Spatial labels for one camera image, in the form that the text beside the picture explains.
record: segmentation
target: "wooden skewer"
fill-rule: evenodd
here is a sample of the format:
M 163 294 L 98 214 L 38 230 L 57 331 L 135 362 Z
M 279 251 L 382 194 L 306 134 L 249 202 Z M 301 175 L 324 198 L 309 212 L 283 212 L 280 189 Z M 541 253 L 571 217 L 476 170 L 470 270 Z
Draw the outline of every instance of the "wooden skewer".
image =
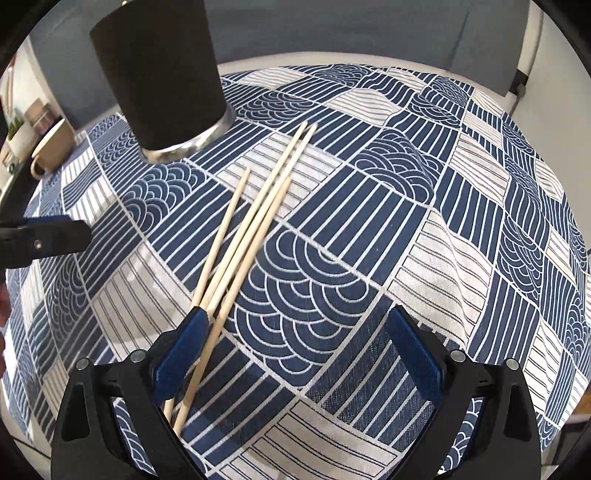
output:
M 209 274 L 212 271 L 212 267 L 214 262 L 216 261 L 217 253 L 222 246 L 222 242 L 224 237 L 226 236 L 226 232 L 228 231 L 228 226 L 232 221 L 232 216 L 234 215 L 234 211 L 236 210 L 236 205 L 238 205 L 238 200 L 240 200 L 240 195 L 244 190 L 244 186 L 246 185 L 246 181 L 248 180 L 248 176 L 251 173 L 251 168 L 248 167 L 244 173 L 242 174 L 242 178 L 238 183 L 238 187 L 234 191 L 234 195 L 228 204 L 228 208 L 226 209 L 226 213 L 223 216 L 222 223 L 220 224 L 219 228 L 217 229 L 217 233 L 215 238 L 213 239 L 212 247 L 209 250 L 207 255 L 207 259 L 203 264 L 203 269 L 201 270 L 201 276 L 199 277 L 199 281 L 197 282 L 197 287 L 195 287 L 195 293 L 193 294 L 193 301 L 191 302 L 191 307 L 199 306 L 201 303 L 201 297 L 203 296 L 203 292 L 205 291 L 205 286 L 207 285 L 207 279 L 209 278 Z M 171 398 L 164 402 L 164 416 L 170 422 L 170 419 L 173 416 L 173 409 L 174 409 L 174 398 Z
M 176 421 L 174 422 L 174 432 L 180 438 L 181 432 L 183 431 L 183 427 L 185 421 L 187 420 L 187 415 L 189 414 L 189 408 L 195 399 L 195 394 L 197 393 L 197 389 L 199 384 L 201 383 L 201 379 L 203 378 L 203 373 L 205 372 L 205 367 L 207 366 L 207 362 L 209 362 L 209 358 L 212 355 L 213 349 L 217 344 L 217 339 L 223 329 L 224 324 L 226 323 L 226 319 L 228 318 L 228 314 L 230 310 L 232 310 L 232 305 L 234 305 L 234 301 L 238 296 L 238 292 L 240 291 L 240 287 L 248 275 L 248 272 L 251 269 L 251 265 L 255 259 L 256 252 L 261 247 L 265 236 L 267 235 L 267 230 L 273 221 L 273 217 L 279 210 L 279 206 L 287 193 L 287 189 L 290 186 L 291 178 L 287 177 L 283 184 L 280 186 L 279 192 L 271 207 L 268 209 L 267 214 L 265 215 L 265 219 L 263 220 L 261 227 L 256 232 L 256 236 L 253 239 L 244 260 L 240 264 L 240 268 L 236 273 L 236 277 L 230 286 L 230 290 L 228 294 L 224 298 L 222 303 L 222 307 L 220 309 L 220 313 L 217 316 L 217 319 L 213 323 L 211 331 L 209 332 L 209 336 L 207 337 L 207 342 L 203 347 L 203 352 L 201 353 L 201 357 L 199 359 L 199 363 L 195 367 L 193 371 L 193 376 L 191 377 L 191 381 L 189 382 L 189 386 L 187 387 L 187 391 L 183 397 L 183 400 L 180 404 L 180 409 L 178 411 L 178 415 Z
M 287 159 L 287 157 L 289 157 L 291 151 L 296 146 L 297 141 L 300 139 L 302 133 L 304 132 L 304 130 L 306 129 L 307 126 L 308 126 L 308 122 L 306 122 L 306 121 L 302 122 L 302 124 L 298 128 L 297 132 L 295 132 L 295 135 L 293 136 L 293 138 L 291 139 L 291 141 L 287 145 L 287 148 L 283 152 L 283 155 L 279 158 L 279 160 L 275 164 L 275 167 L 273 168 L 273 170 L 271 170 L 269 177 L 265 180 L 265 183 L 263 184 L 262 188 L 260 189 L 259 193 L 257 194 L 251 207 L 248 209 L 248 212 L 246 213 L 244 220 L 240 224 L 240 227 L 238 228 L 238 231 L 236 232 L 236 234 L 234 234 L 234 238 L 232 239 L 232 242 L 230 242 L 230 245 L 228 246 L 228 250 L 226 250 L 226 253 L 223 256 L 222 261 L 218 265 L 217 270 L 211 280 L 211 283 L 209 284 L 209 287 L 207 288 L 205 295 L 203 296 L 203 300 L 201 302 L 202 308 L 205 309 L 209 305 L 209 303 L 211 302 L 213 294 L 216 291 L 217 285 L 219 284 L 228 265 L 230 264 L 232 257 L 234 256 L 234 253 L 236 252 L 236 249 L 238 249 L 238 246 L 240 245 L 240 241 L 242 240 L 242 238 L 244 237 L 244 234 L 248 230 L 248 227 L 251 224 L 252 219 L 255 217 L 258 208 L 260 207 L 261 203 L 265 199 L 265 195 L 267 195 L 267 192 L 269 191 L 269 189 L 273 185 L 273 182 L 275 181 L 275 178 L 279 174 L 281 167 L 285 163 L 285 160 Z
M 240 245 L 238 245 L 238 248 L 236 249 L 236 252 L 235 252 L 234 256 L 232 257 L 232 260 L 228 264 L 223 277 L 220 279 L 220 281 L 218 282 L 218 284 L 215 288 L 215 291 L 213 292 L 211 301 L 209 302 L 209 304 L 207 306 L 202 305 L 203 308 L 205 308 L 207 310 L 207 315 L 213 316 L 213 314 L 215 313 L 217 306 L 220 303 L 220 301 L 224 295 L 224 292 L 226 291 L 226 287 L 230 284 L 230 280 L 232 279 L 232 276 L 234 275 L 234 273 L 236 273 L 236 269 L 238 268 L 238 265 L 240 264 L 240 260 L 242 259 L 242 256 L 244 255 L 244 253 L 246 253 L 246 250 L 248 249 L 248 245 L 250 245 L 252 239 L 256 235 L 257 229 L 259 228 L 259 225 L 263 221 L 263 218 L 265 218 L 265 214 L 267 213 L 267 210 L 271 207 L 271 203 L 275 200 L 279 190 L 283 187 L 284 182 L 289 177 L 289 174 L 291 173 L 293 167 L 295 166 L 296 162 L 300 158 L 301 153 L 306 149 L 306 146 L 308 145 L 310 138 L 312 138 L 312 135 L 314 135 L 314 132 L 316 131 L 317 127 L 318 127 L 318 125 L 316 125 L 316 124 L 312 125 L 310 127 L 310 129 L 308 130 L 308 132 L 306 133 L 306 136 L 301 141 L 297 150 L 293 154 L 290 162 L 286 165 L 285 169 L 281 173 L 281 177 L 279 178 L 277 183 L 275 183 L 269 196 L 265 199 L 265 203 L 263 203 L 262 207 L 260 208 L 260 210 L 256 214 L 255 219 L 252 221 L 251 225 L 249 226 L 246 234 L 244 235 L 244 238 L 240 242 Z

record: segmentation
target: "potted plant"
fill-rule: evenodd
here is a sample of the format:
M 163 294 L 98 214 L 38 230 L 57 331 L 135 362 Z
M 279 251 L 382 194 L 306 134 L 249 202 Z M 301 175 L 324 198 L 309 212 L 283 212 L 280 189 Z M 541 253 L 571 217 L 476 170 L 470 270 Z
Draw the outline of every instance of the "potted plant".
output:
M 8 125 L 8 144 L 20 161 L 26 160 L 31 154 L 38 138 L 35 129 L 18 115 Z

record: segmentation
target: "gray wall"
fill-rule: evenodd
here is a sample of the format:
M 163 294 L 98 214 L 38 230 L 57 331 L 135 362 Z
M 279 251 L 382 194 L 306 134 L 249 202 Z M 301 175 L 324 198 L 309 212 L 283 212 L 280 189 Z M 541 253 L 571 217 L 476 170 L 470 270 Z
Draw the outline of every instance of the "gray wall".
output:
M 121 0 L 61 0 L 31 32 L 47 83 L 74 128 L 116 104 L 89 33 L 120 5 Z
M 88 34 L 120 4 L 61 0 L 31 33 L 47 81 L 75 128 L 115 104 Z M 218 63 L 292 51 L 363 53 L 449 70 L 503 96 L 517 68 L 529 8 L 529 0 L 205 4 Z

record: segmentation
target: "table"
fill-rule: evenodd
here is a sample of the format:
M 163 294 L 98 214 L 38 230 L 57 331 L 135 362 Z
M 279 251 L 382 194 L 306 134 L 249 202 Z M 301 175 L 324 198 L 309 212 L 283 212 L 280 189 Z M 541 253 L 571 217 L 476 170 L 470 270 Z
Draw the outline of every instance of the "table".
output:
M 202 152 L 150 166 L 118 113 L 37 187 L 28 215 L 84 219 L 94 238 L 7 273 L 3 383 L 22 429 L 51 438 L 76 359 L 122 359 L 180 323 L 243 170 L 219 258 L 306 118 L 319 130 L 189 414 L 192 458 L 214 479 L 382 478 L 433 411 L 384 330 L 397 303 L 449 349 L 517 359 L 547 446 L 589 383 L 591 275 L 560 182 L 508 114 L 473 86 L 395 67 L 253 70 L 222 86 L 238 119 Z

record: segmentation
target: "white wall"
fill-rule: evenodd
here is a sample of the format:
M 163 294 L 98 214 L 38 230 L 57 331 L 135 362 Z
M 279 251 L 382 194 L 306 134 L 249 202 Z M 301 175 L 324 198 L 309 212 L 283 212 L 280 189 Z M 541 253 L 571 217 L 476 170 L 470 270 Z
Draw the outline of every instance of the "white wall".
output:
M 561 181 L 591 247 L 591 78 L 546 14 L 527 92 L 513 120 Z
M 542 23 L 544 21 L 544 12 L 538 7 L 533 0 L 530 1 L 530 11 L 527 16 L 527 25 L 525 27 L 525 34 L 523 38 L 523 45 L 521 46 L 521 55 L 517 69 L 521 70 L 526 75 L 531 74 L 531 68 L 534 65 L 536 51 L 540 42 L 540 35 L 542 30 Z
M 7 75 L 0 80 L 0 92 L 2 102 L 5 104 L 5 82 Z M 49 103 L 55 113 L 61 115 L 61 110 L 43 76 L 39 63 L 35 58 L 33 46 L 30 39 L 23 42 L 17 51 L 17 58 L 14 64 L 12 78 L 12 107 L 19 110 L 21 115 L 27 111 L 31 104 L 37 99 L 43 103 Z

